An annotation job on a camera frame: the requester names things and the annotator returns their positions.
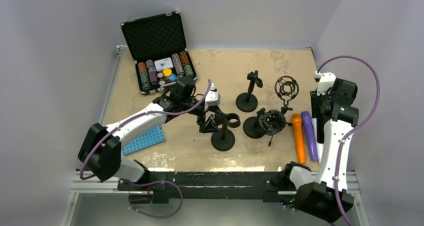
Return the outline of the purple microphone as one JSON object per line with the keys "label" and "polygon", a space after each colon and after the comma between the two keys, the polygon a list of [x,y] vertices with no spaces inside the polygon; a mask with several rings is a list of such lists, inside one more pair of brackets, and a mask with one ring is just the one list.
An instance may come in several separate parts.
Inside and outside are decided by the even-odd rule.
{"label": "purple microphone", "polygon": [[315,139],[315,131],[313,127],[312,116],[308,111],[302,111],[300,113],[302,119],[302,125],[305,132],[309,155],[312,161],[319,160],[318,148]]}

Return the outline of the orange microphone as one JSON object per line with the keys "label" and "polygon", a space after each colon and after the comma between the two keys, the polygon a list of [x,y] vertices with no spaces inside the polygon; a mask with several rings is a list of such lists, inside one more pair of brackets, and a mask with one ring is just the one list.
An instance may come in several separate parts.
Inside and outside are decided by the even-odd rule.
{"label": "orange microphone", "polygon": [[304,137],[303,137],[303,130],[302,130],[302,118],[301,115],[298,113],[294,113],[291,116],[290,120],[292,127],[293,127],[293,133],[294,133],[294,140],[295,140],[295,147],[296,147],[296,154],[297,159],[300,164],[306,163],[306,153],[305,153],[305,146],[304,146]]}

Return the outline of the black tripod shock mount stand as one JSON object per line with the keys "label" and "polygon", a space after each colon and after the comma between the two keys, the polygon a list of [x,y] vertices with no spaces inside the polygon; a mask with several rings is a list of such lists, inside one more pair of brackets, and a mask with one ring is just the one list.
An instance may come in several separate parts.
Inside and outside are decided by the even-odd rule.
{"label": "black tripod shock mount stand", "polygon": [[291,125],[291,123],[287,122],[286,113],[293,111],[293,108],[289,107],[289,102],[299,94],[299,84],[292,76],[284,75],[277,79],[274,90],[278,98],[282,100],[282,107],[280,111],[276,109],[271,110],[270,116],[267,117],[268,129],[271,136],[268,143],[269,146],[272,143],[274,135],[280,133],[287,125]]}

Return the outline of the black clip round base stand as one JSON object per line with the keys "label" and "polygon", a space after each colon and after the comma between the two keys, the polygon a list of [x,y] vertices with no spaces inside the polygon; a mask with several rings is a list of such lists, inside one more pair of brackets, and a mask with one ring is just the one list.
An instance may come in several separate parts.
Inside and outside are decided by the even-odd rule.
{"label": "black clip round base stand", "polygon": [[257,108],[258,99],[253,94],[253,90],[255,86],[262,88],[264,85],[263,80],[259,78],[259,72],[257,70],[248,73],[247,80],[250,81],[247,92],[239,94],[235,101],[237,108],[245,113],[252,112]]}

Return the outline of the black shock mount round stand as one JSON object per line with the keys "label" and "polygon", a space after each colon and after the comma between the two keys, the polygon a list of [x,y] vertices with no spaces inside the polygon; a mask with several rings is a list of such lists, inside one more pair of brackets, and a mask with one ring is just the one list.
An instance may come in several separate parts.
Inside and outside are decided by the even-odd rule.
{"label": "black shock mount round stand", "polygon": [[261,108],[256,116],[247,118],[243,123],[243,132],[252,139],[259,139],[265,135],[273,137],[287,125],[284,114],[276,109],[266,111]]}

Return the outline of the white microphone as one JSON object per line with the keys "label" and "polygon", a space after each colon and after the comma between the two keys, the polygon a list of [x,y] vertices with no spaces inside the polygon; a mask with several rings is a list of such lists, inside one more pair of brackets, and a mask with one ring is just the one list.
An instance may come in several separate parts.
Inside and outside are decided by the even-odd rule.
{"label": "white microphone", "polygon": [[312,118],[311,120],[312,123],[312,128],[314,130],[314,138],[315,138],[315,144],[316,144],[316,149],[317,149],[317,158],[318,158],[318,163],[321,163],[321,159],[322,159],[322,154],[323,154],[323,144],[318,142],[318,126],[317,126],[317,119],[316,118]]}

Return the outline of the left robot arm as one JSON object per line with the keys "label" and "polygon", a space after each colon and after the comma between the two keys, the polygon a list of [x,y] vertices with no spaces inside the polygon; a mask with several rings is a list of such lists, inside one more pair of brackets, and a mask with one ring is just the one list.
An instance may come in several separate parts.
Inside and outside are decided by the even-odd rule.
{"label": "left robot arm", "polygon": [[106,126],[93,124],[77,156],[82,162],[80,179],[89,179],[89,176],[84,176],[84,171],[88,169],[93,177],[101,181],[118,177],[142,191],[149,185],[149,177],[145,174],[147,168],[136,160],[122,158],[122,147],[154,127],[184,114],[197,117],[196,123],[201,133],[219,133],[219,125],[228,123],[230,119],[219,107],[218,90],[209,81],[202,98],[196,99],[193,95],[195,88],[193,79],[182,77],[138,113]]}

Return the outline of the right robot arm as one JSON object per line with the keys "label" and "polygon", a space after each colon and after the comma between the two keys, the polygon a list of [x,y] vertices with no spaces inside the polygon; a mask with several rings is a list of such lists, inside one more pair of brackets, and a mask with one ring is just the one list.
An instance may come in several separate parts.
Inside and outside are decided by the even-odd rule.
{"label": "right robot arm", "polygon": [[352,130],[358,125],[359,110],[352,106],[358,87],[336,78],[320,82],[310,92],[316,142],[322,144],[320,167],[315,176],[304,165],[291,161],[278,174],[282,186],[296,189],[292,206],[299,211],[334,223],[354,205],[348,194],[346,167]]}

